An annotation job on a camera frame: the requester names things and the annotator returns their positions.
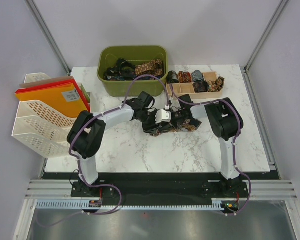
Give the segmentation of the brown cat pattern tie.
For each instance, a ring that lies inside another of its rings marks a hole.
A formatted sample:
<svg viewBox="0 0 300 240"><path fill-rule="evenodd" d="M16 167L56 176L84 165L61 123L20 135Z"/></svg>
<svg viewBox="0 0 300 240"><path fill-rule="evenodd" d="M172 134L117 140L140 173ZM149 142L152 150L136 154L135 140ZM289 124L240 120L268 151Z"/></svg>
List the brown cat pattern tie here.
<svg viewBox="0 0 300 240"><path fill-rule="evenodd" d="M158 137L159 135L167 133L194 132L201 124L202 122L200 120L194 118L184 119L182 122L162 122L150 130L149 134L152 137Z"/></svg>

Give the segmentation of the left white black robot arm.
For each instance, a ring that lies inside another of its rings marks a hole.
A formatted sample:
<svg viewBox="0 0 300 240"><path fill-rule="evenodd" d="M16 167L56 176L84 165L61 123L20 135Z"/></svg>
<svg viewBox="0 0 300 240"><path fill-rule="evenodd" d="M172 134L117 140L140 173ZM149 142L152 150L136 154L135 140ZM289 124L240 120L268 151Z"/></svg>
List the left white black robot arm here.
<svg viewBox="0 0 300 240"><path fill-rule="evenodd" d="M96 196L100 191L100 185L96 182L99 178L96 154L105 131L134 119L140 122L145 120L154 103L154 97L143 91L138 97L125 99L121 105L105 112L84 110L79 114L67 136L70 144L68 152L77 160L79 178L84 182L82 191L89 197Z"/></svg>

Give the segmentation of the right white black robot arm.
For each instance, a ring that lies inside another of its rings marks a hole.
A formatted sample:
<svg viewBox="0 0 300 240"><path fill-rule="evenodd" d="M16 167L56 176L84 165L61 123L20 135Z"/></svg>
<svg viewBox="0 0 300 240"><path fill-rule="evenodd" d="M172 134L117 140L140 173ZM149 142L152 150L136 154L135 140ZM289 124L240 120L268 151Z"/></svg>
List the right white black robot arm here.
<svg viewBox="0 0 300 240"><path fill-rule="evenodd" d="M233 180L241 174L236 161L236 139L244 127L242 117L228 97L207 104L194 103L189 94L177 99L180 110L173 113L171 120L177 123L178 128L195 131L201 125L199 119L208 119L221 151L220 174L225 181L219 184L219 191L225 197L232 196L237 191Z"/></svg>

